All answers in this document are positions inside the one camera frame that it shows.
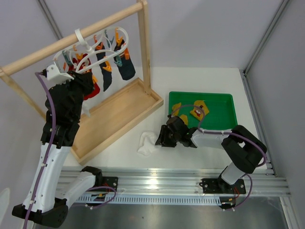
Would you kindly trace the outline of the white sock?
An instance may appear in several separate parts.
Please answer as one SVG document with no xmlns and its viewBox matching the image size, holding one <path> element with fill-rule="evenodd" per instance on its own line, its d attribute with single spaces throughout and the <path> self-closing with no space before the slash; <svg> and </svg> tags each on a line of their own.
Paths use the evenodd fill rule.
<svg viewBox="0 0 305 229">
<path fill-rule="evenodd" d="M 139 147 L 137 152 L 144 156 L 149 156 L 157 150 L 155 142 L 157 136 L 154 132 L 143 132 L 140 137 Z"/>
<path fill-rule="evenodd" d="M 91 108 L 91 105 L 90 103 L 87 101 L 87 100 L 84 100 L 83 103 L 82 103 L 82 112 L 87 115 L 88 117 L 91 116 L 90 114 L 90 108 Z"/>
</svg>

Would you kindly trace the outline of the white plastic clip hanger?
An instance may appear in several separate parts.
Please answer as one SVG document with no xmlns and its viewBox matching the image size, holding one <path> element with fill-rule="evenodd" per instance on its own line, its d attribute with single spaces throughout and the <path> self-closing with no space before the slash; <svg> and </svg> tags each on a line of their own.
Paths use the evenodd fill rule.
<svg viewBox="0 0 305 229">
<path fill-rule="evenodd" d="M 69 68 L 83 73 L 101 64 L 106 64 L 103 69 L 110 72 L 110 60 L 118 67 L 122 67 L 124 61 L 130 60 L 129 36 L 124 28 L 108 27 L 86 38 L 82 36 L 80 29 L 74 32 L 78 41 L 53 57 L 55 62 L 63 60 L 60 70 L 64 73 Z"/>
</svg>

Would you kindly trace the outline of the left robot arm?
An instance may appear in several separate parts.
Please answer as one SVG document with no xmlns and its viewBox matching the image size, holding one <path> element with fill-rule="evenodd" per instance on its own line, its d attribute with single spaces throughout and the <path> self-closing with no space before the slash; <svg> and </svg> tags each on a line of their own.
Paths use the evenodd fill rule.
<svg viewBox="0 0 305 229">
<path fill-rule="evenodd" d="M 94 82 L 90 71 L 82 74 L 69 71 L 68 80 L 47 88 L 42 79 L 46 74 L 46 71 L 36 73 L 47 96 L 39 164 L 26 199 L 12 209 L 13 216 L 24 220 L 24 228 L 28 221 L 60 227 L 78 197 L 88 189 L 97 191 L 103 186 L 102 172 L 86 167 L 63 194 L 56 194 L 62 166 L 80 128 L 84 98 L 94 91 Z"/>
</svg>

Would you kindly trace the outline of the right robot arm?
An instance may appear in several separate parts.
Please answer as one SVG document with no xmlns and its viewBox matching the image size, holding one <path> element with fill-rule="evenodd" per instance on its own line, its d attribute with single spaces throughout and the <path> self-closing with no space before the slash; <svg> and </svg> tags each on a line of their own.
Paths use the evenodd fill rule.
<svg viewBox="0 0 305 229">
<path fill-rule="evenodd" d="M 177 116 L 171 116 L 162 125 L 155 145 L 176 147 L 211 147 L 223 149 L 231 159 L 216 179 L 202 179 L 200 186 L 204 193 L 229 194 L 244 175 L 249 175 L 266 163 L 266 146 L 242 125 L 228 130 L 205 130 L 199 127 L 189 128 Z"/>
</svg>

